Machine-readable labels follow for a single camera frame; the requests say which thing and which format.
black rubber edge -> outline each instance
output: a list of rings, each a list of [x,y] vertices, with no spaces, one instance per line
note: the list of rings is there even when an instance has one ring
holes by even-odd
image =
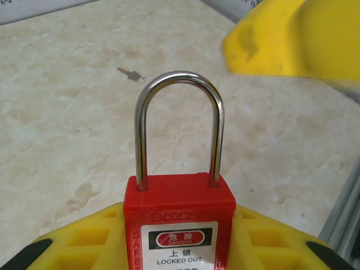
[[[26,270],[51,244],[51,239],[44,239],[24,247],[0,270]]]
[[[356,239],[355,239],[355,243],[354,243],[351,255],[352,255],[352,257],[355,257],[355,258],[360,257],[360,233],[358,233],[358,235],[356,235]]]
[[[327,246],[315,242],[307,242],[306,245],[318,256],[331,270],[356,270],[348,264],[335,251]]]

padlock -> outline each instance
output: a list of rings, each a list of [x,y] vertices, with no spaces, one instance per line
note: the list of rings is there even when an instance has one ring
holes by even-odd
[[[146,111],[154,95],[174,83],[195,85],[211,101],[208,173],[147,175]],[[128,181],[123,208],[129,269],[225,269],[236,202],[219,173],[223,128],[223,101],[204,77],[175,71],[144,88],[135,112],[136,176]]]

key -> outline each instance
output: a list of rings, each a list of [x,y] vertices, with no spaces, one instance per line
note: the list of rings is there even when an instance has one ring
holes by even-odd
[[[134,82],[138,82],[141,79],[141,75],[136,71],[130,72],[126,69],[122,69],[121,67],[118,67],[118,70],[128,76],[129,80],[133,80]]]

white label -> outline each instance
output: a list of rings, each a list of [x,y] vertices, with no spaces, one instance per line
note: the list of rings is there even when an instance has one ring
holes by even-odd
[[[143,270],[213,270],[218,222],[141,227]]]

silver shackle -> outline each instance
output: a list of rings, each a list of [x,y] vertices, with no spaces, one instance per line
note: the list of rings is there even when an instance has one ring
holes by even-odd
[[[199,87],[209,97],[213,108],[213,134],[211,138],[208,185],[219,186],[220,161],[224,132],[224,106],[216,88],[203,76],[189,71],[173,71],[158,76],[141,92],[135,108],[135,152],[137,190],[147,190],[146,112],[151,99],[165,86],[188,83]]]

